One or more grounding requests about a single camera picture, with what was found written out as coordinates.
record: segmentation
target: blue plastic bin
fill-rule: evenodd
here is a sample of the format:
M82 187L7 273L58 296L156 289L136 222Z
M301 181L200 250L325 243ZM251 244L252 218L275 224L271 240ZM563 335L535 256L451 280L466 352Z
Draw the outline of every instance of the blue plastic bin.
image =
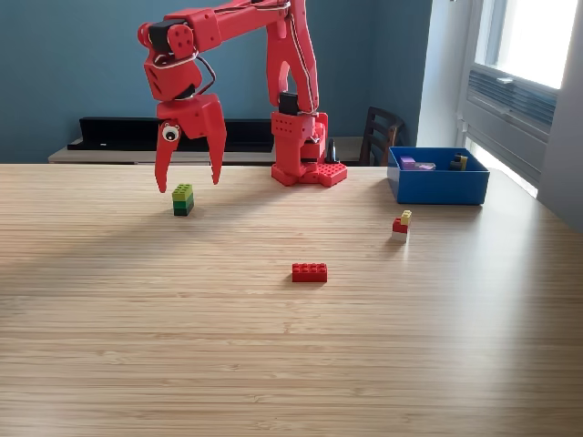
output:
M456 153L467 157L466 171L449 171ZM436 169L403 170L401 157L433 162ZM387 176L398 203L482 205L490 172L464 148L391 147Z

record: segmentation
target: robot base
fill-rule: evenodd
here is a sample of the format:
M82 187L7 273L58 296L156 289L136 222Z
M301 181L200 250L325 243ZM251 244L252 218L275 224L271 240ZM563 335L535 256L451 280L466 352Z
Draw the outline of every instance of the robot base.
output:
M271 177L286 187L296 184L320 184L333 187L348 178L348 168L344 164L314 164L314 169L307 171L301 178L283 173L277 165L271 167Z

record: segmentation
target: googly eye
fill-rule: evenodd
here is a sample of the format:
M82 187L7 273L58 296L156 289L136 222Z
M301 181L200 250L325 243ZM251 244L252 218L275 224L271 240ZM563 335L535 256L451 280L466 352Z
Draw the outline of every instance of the googly eye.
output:
M169 142L174 142L179 139L180 131L177 127L166 125L162 130L162 136Z

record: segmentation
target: white wall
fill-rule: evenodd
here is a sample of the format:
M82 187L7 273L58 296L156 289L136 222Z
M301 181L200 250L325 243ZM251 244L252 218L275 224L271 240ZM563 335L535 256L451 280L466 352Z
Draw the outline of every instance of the white wall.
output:
M583 1L579 1L538 199L583 232Z
M418 147L455 147L471 3L433 1Z

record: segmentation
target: blue wall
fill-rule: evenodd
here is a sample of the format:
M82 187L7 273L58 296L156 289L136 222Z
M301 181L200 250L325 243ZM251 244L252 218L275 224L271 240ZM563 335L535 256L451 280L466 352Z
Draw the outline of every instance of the blue wall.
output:
M136 38L138 27L184 7L223 3L3 2L0 162L46 162L79 136L80 117L153 117L157 102L142 69L147 50ZM359 137L370 105L402 114L416 131L431 0L308 0L307 5L321 110L330 115L332 135ZM265 32L257 31L206 54L219 75L212 91L226 117L270 116L265 47Z
M375 14L371 105L404 120L407 146L417 139L431 8L432 0L380 0Z

